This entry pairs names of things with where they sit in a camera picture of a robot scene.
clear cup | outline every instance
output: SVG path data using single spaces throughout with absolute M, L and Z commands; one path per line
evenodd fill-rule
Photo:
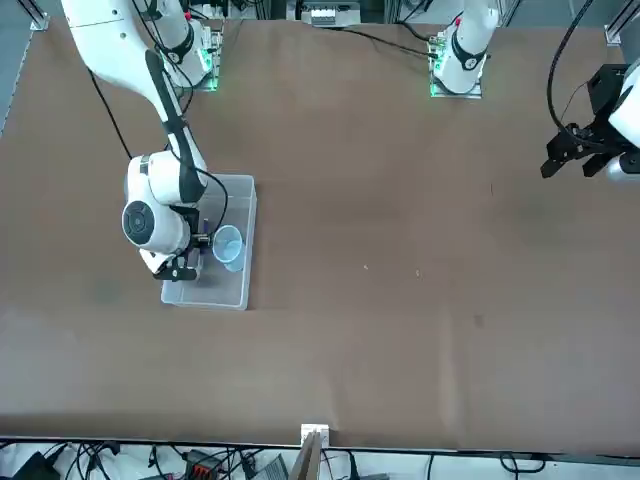
M 242 235 L 233 225 L 223 225 L 213 235 L 213 256 L 230 272 L 244 268 L 245 246 Z

clear plastic box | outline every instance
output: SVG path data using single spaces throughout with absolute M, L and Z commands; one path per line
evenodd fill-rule
M 229 205 L 222 224 L 237 227 L 246 245 L 244 268 L 240 272 L 230 272 L 214 258 L 211 250 L 203 252 L 196 260 L 202 262 L 198 279 L 191 282 L 165 280 L 162 283 L 160 299 L 164 303 L 177 306 L 246 310 L 249 302 L 251 253 L 258 203 L 255 183 L 250 175 L 216 174 L 216 177 L 229 192 Z M 210 181 L 198 203 L 200 227 L 202 228 L 206 220 L 209 228 L 215 228 L 223 205 L 224 194 L 221 188 L 217 183 Z

wire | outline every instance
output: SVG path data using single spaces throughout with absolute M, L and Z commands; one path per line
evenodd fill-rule
M 356 457 L 353 456 L 351 450 L 347 450 L 347 454 L 349 455 L 349 480 L 360 480 L 360 474 L 358 473 L 358 464 L 356 463 Z
M 258 450 L 256 450 L 253 453 L 250 453 L 249 455 L 247 455 L 245 457 L 245 460 L 249 460 L 253 457 L 255 457 L 257 454 L 259 454 L 260 452 L 263 452 L 264 448 L 260 448 Z M 240 468 L 242 466 L 242 462 L 238 463 L 237 465 L 235 465 L 234 467 L 231 468 L 231 470 L 229 472 L 227 472 L 225 475 L 222 475 L 218 480 L 224 480 L 225 478 L 228 478 L 229 480 L 231 480 L 231 474 L 233 472 L 235 472 L 238 468 Z
M 147 0 L 143 0 L 143 1 L 145 6 L 147 7 L 147 10 L 149 10 L 149 2 Z M 138 14 L 138 18 L 140 18 L 140 22 L 142 23 L 142 26 L 146 30 L 147 34 L 149 35 L 149 38 L 151 38 L 151 41 L 153 42 L 153 44 L 156 46 L 156 48 L 160 49 L 160 51 L 164 54 L 164 58 L 167 59 L 167 61 L 173 66 L 173 68 L 175 68 L 176 70 L 178 70 L 178 72 L 180 72 L 180 74 L 182 74 L 184 79 L 189 84 L 189 98 L 187 99 L 187 103 L 184 106 L 184 109 L 182 112 L 186 114 L 187 110 L 189 110 L 189 106 L 191 105 L 191 100 L 193 100 L 193 90 L 194 90 L 193 83 L 191 82 L 191 79 L 187 76 L 187 74 L 184 73 L 184 70 L 182 70 L 182 68 L 180 68 L 178 64 L 176 64 L 173 60 L 171 60 L 171 57 L 166 54 L 166 51 L 168 50 L 168 48 L 165 46 L 164 41 L 162 40 L 162 36 L 160 35 L 160 30 L 158 29 L 158 25 L 156 24 L 156 21 L 153 18 L 153 16 L 151 17 L 151 23 L 153 25 L 154 30 L 156 31 L 156 35 L 158 36 L 157 40 L 152 35 L 151 30 L 149 29 L 147 22 L 145 22 L 144 17 L 142 16 L 142 12 L 140 11 L 140 8 L 136 4 L 135 0 L 131 0 L 131 3 L 133 3 L 133 6 Z
M 89 448 L 93 450 L 93 453 L 89 454 L 89 461 L 87 462 L 87 470 L 85 476 L 87 478 L 90 478 L 91 472 L 97 466 L 100 472 L 102 472 L 102 475 L 104 475 L 104 478 L 106 480 L 111 480 L 111 477 L 109 477 L 107 471 L 104 469 L 104 465 L 102 465 L 102 459 L 100 458 L 100 452 L 105 449 L 105 443 L 102 442 L 102 444 L 98 445 L 97 447 L 92 445 Z
M 431 456 L 429 457 L 429 461 L 425 465 L 426 475 L 424 476 L 424 480 L 431 480 L 431 467 L 433 466 L 434 458 L 435 458 L 435 455 L 431 454 Z
M 231 473 L 231 467 L 233 463 L 233 457 L 235 457 L 236 452 L 230 453 L 231 450 L 227 447 L 227 472 Z
M 69 465 L 69 470 L 67 470 L 67 474 L 64 476 L 64 480 L 68 480 L 69 475 L 71 475 L 71 470 L 73 470 L 74 465 L 78 467 L 78 474 L 82 480 L 86 480 L 86 477 L 82 474 L 82 469 L 80 468 L 80 457 L 87 453 L 87 448 L 84 443 L 78 445 L 78 451 L 76 452 L 76 458 Z
M 47 449 L 47 451 L 46 451 L 46 452 L 44 452 L 44 453 L 42 454 L 42 456 L 43 456 L 43 457 L 46 457 L 47 455 L 49 455 L 49 454 L 51 453 L 51 451 L 52 451 L 54 448 L 61 447 L 62 445 L 68 445 L 68 443 L 67 443 L 67 442 L 60 442 L 60 443 L 56 443 L 53 447 L 48 448 L 48 449 Z
M 216 233 L 218 231 L 218 229 L 220 228 L 220 226 L 222 225 L 222 222 L 224 221 L 224 217 L 227 214 L 227 207 L 229 206 L 229 192 L 227 191 L 227 187 L 224 186 L 224 184 L 215 176 L 210 174 L 209 172 L 207 172 L 206 170 L 203 170 L 201 168 L 198 168 L 194 165 L 191 165 L 187 162 L 185 162 L 184 160 L 182 160 L 182 158 L 180 158 L 178 155 L 176 155 L 176 152 L 173 150 L 173 145 L 169 145 L 171 153 L 173 153 L 173 156 L 176 158 L 176 160 L 178 160 L 182 165 L 184 165 L 185 167 L 187 167 L 189 170 L 191 170 L 192 172 L 196 172 L 196 173 L 201 173 L 202 175 L 204 175 L 205 177 L 210 178 L 211 180 L 213 180 L 214 182 L 216 182 L 218 184 L 218 186 L 222 189 L 222 191 L 224 192 L 224 206 L 222 207 L 222 213 L 220 214 L 220 219 L 218 220 L 218 223 L 216 224 L 216 228 L 213 229 L 213 231 L 211 232 L 211 235 L 213 235 L 214 233 Z
M 588 82 L 589 81 L 587 80 L 586 82 L 581 83 L 573 91 L 573 93 L 569 97 L 569 101 L 567 102 L 566 107 L 564 107 L 564 110 L 562 111 L 562 115 L 560 115 L 560 123 L 562 123 L 562 119 L 564 118 L 564 114 L 567 113 L 567 110 L 569 109 L 569 105 L 571 105 L 571 101 L 573 100 L 573 97 L 575 97 L 576 93 L 578 93 L 578 90 L 580 90 L 582 87 L 584 87 Z
M 96 81 L 96 77 L 93 74 L 93 72 L 91 70 L 89 70 L 87 68 L 87 71 L 89 72 L 89 76 L 91 77 L 91 83 L 93 83 L 93 87 L 96 89 L 96 92 L 98 93 L 98 96 L 100 97 L 100 100 L 102 100 L 102 104 L 104 105 L 104 108 L 107 109 L 107 113 L 109 114 L 109 118 L 111 119 L 111 125 L 113 125 L 113 128 L 116 131 L 116 134 L 118 135 L 118 138 L 120 139 L 120 143 L 122 144 L 122 148 L 124 148 L 124 151 L 127 153 L 127 157 L 129 157 L 129 160 L 131 160 L 133 157 L 131 156 L 131 151 L 129 150 L 129 147 L 127 146 L 127 143 L 124 141 L 124 138 L 122 136 L 122 132 L 120 131 L 120 128 L 118 127 L 118 123 L 116 122 L 116 119 L 113 116 L 113 112 L 111 111 L 111 108 L 109 108 L 109 104 L 107 103 L 107 100 L 104 98 L 104 95 L 102 94 L 102 90 L 100 90 L 100 87 L 98 86 L 98 82 Z
M 547 79 L 547 106 L 549 108 L 549 114 L 551 115 L 551 119 L 553 120 L 553 123 L 556 124 L 556 126 L 561 132 L 564 132 L 566 135 L 569 136 L 569 138 L 571 138 L 575 143 L 579 145 L 583 145 L 585 147 L 592 148 L 596 151 L 606 153 L 606 152 L 610 152 L 611 148 L 607 147 L 604 143 L 592 142 L 590 140 L 585 140 L 584 138 L 580 138 L 577 135 L 575 135 L 572 131 L 570 131 L 567 127 L 565 127 L 560 121 L 560 119 L 558 118 L 558 115 L 556 114 L 556 110 L 553 106 L 553 79 L 555 77 L 556 68 L 558 67 L 558 61 L 560 60 L 560 56 L 562 55 L 562 52 L 564 52 L 564 49 L 567 46 L 567 43 L 569 42 L 569 39 L 571 38 L 573 31 L 576 29 L 576 27 L 578 26 L 578 23 L 580 23 L 580 20 L 582 19 L 584 14 L 587 12 L 587 10 L 589 9 L 592 3 L 593 3 L 593 0 L 587 0 L 584 3 L 582 8 L 576 15 L 576 18 L 574 18 L 573 22 L 571 22 L 571 25 L 569 25 L 569 28 L 567 29 L 567 32 L 562 38 L 560 45 L 558 45 L 558 49 L 556 50 L 556 53 L 551 62 L 551 67 L 549 69 L 549 77 Z
M 511 460 L 511 462 L 513 463 L 513 467 L 510 467 L 505 463 L 505 458 Z M 502 465 L 502 468 L 504 468 L 507 472 L 513 473 L 515 480 L 518 480 L 518 475 L 521 473 L 540 473 L 547 466 L 546 460 L 541 460 L 541 462 L 542 463 L 540 464 L 540 466 L 536 468 L 520 468 L 518 466 L 518 462 L 516 461 L 516 457 L 513 456 L 513 453 L 502 452 L 500 454 L 500 465 Z
M 463 13 L 464 13 L 464 10 L 463 10 L 463 11 L 461 11 L 461 12 L 460 12 L 458 15 L 456 15 L 455 17 L 453 17 L 453 20 L 451 20 L 451 22 L 449 22 L 449 25 L 447 25 L 447 27 L 450 27 L 451 25 L 453 25 L 453 24 L 454 24 L 454 22 L 455 22 L 457 19 L 459 19 L 459 18 L 462 16 L 462 14 L 463 14 Z
M 193 15 L 194 13 L 197 15 L 197 17 L 195 17 L 198 20 L 209 20 L 205 15 L 203 15 L 202 13 L 200 13 L 199 11 L 197 11 L 194 8 L 189 7 L 189 12 Z
M 329 469 L 329 476 L 331 477 L 331 480 L 335 480 L 333 477 L 333 471 L 331 470 L 331 462 L 329 461 L 329 457 L 327 457 L 327 452 L 325 450 L 322 450 L 322 456 L 324 457 L 324 461 L 327 462 L 327 468 Z
M 379 38 L 379 37 L 376 37 L 374 35 L 369 35 L 368 33 L 360 32 L 360 31 L 357 31 L 357 30 L 349 30 L 348 28 L 341 28 L 341 27 L 327 27 L 325 30 L 333 30 L 335 32 L 353 33 L 354 35 L 359 35 L 361 37 L 368 38 L 368 39 L 376 41 L 376 42 L 384 43 L 385 45 L 389 45 L 390 47 L 399 48 L 400 50 L 402 50 L 404 52 L 414 53 L 416 55 L 421 55 L 421 56 L 424 56 L 424 57 L 437 58 L 437 55 L 434 54 L 434 53 L 422 52 L 422 51 L 416 50 L 414 48 L 405 47 L 404 45 L 400 45 L 399 43 L 390 42 L 389 40 L 385 40 L 383 38 Z
M 181 452 L 180 450 L 178 450 L 178 449 L 176 448 L 176 446 L 175 446 L 175 445 L 172 445 L 172 444 L 169 444 L 169 448 L 170 448 L 171 450 L 173 450 L 174 452 L 176 452 L 178 455 L 180 455 L 180 458 L 181 458 L 181 459 L 183 459 L 184 461 L 186 461 L 186 460 L 187 460 L 187 455 L 188 455 L 188 453 L 187 453 L 187 452 Z
M 402 20 L 402 22 L 400 22 L 400 23 L 404 23 L 407 20 L 409 20 L 413 16 L 413 14 L 416 13 L 418 11 L 418 9 L 422 5 L 424 5 L 423 13 L 426 12 L 427 10 L 429 10 L 429 7 L 431 6 L 432 3 L 433 3 L 433 0 L 422 0 L 421 2 L 418 2 L 418 4 L 413 8 L 413 10 L 411 10 L 411 12 L 409 12 L 409 15 L 404 17 L 404 20 Z
M 415 29 L 409 25 L 407 22 L 398 22 L 398 25 L 402 25 L 404 28 L 406 28 L 407 30 L 409 30 L 409 32 L 411 33 L 411 35 L 413 35 L 414 37 L 416 37 L 418 40 L 422 40 L 423 42 L 428 42 L 429 41 L 429 37 L 425 37 L 424 35 L 420 35 L 418 32 L 415 31 Z
M 158 465 L 158 447 L 156 447 L 155 445 L 151 447 L 151 458 L 152 458 L 153 465 L 156 467 L 156 470 L 158 471 L 158 475 L 160 475 L 160 478 L 164 478 L 165 480 L 168 480 L 169 477 L 167 477 L 164 473 L 162 473 L 162 470 L 160 470 L 160 465 Z

